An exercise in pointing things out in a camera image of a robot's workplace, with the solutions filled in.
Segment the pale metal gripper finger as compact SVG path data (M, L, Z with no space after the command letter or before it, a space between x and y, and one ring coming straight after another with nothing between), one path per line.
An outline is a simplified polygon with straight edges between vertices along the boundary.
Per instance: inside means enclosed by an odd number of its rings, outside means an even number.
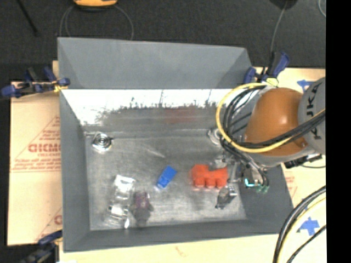
M237 191L234 186L224 186L219 190L215 208L223 210L237 197Z
M237 160L235 158L221 158L218 168L227 170L227 181L234 181L237 171Z

